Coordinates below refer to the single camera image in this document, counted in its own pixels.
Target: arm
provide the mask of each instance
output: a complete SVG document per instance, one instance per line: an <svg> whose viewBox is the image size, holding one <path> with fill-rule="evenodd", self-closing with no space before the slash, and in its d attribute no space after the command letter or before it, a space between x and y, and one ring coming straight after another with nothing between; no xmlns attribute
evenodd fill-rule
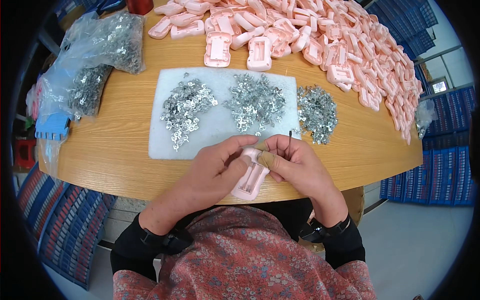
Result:
<svg viewBox="0 0 480 300"><path fill-rule="evenodd" d="M141 241L145 230L167 235L184 216L222 200L252 162L248 156L239 157L242 147L257 141L256 136L237 135L201 149L185 175L149 203L115 241L110 254L113 273L131 270L156 281L153 259L158 254L170 253L162 247L145 245Z"/></svg>
<svg viewBox="0 0 480 300"><path fill-rule="evenodd" d="M263 151L258 161L270 169L273 179L289 182L310 198L315 218L325 227L333 227L349 217L342 193L306 142L278 134L255 147ZM351 261L365 261L361 236L353 222L342 234L325 240L324 246L325 260L334 269Z"/></svg>

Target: red stool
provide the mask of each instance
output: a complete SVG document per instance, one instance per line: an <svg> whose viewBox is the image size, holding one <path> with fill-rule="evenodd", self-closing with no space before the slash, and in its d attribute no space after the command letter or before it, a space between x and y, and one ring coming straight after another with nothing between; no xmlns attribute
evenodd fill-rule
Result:
<svg viewBox="0 0 480 300"><path fill-rule="evenodd" d="M33 168L35 165L35 146L36 139L17 140L15 143L15 164L22 168Z"/></svg>

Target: person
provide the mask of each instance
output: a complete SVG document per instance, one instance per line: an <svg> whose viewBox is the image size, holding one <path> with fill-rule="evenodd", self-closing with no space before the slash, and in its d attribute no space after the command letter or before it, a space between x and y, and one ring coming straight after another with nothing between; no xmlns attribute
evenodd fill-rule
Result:
<svg viewBox="0 0 480 300"><path fill-rule="evenodd" d="M257 142L237 135L201 149L135 217L111 252L114 299L376 298L359 231L313 149L285 135ZM276 182L308 198L215 205L246 173L251 159L240 153L252 145ZM312 208L319 228L341 228L322 236L325 260L297 243Z"/></svg>

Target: green object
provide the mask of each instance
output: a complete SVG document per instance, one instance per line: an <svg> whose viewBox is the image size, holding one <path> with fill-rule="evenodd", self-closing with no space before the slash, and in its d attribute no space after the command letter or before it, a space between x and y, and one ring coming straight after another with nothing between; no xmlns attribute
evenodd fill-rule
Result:
<svg viewBox="0 0 480 300"><path fill-rule="evenodd" d="M33 123L35 123L35 120L33 120L32 117L27 117L27 120L25 121L25 130L32 127Z"/></svg>

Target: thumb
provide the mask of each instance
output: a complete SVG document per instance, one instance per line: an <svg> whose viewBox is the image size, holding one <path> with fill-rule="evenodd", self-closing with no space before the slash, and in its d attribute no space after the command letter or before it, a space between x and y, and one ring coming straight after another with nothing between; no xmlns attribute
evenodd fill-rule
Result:
<svg viewBox="0 0 480 300"><path fill-rule="evenodd" d="M228 168L220 175L222 184L234 188L240 178L247 173L248 166L252 163L250 156L243 155L232 160Z"/></svg>
<svg viewBox="0 0 480 300"><path fill-rule="evenodd" d="M278 173L280 176L286 180L291 174L295 163L292 163L281 156L275 155L268 151L263 151L262 154L258 157L258 163L264 167L270 169L275 173Z"/></svg>

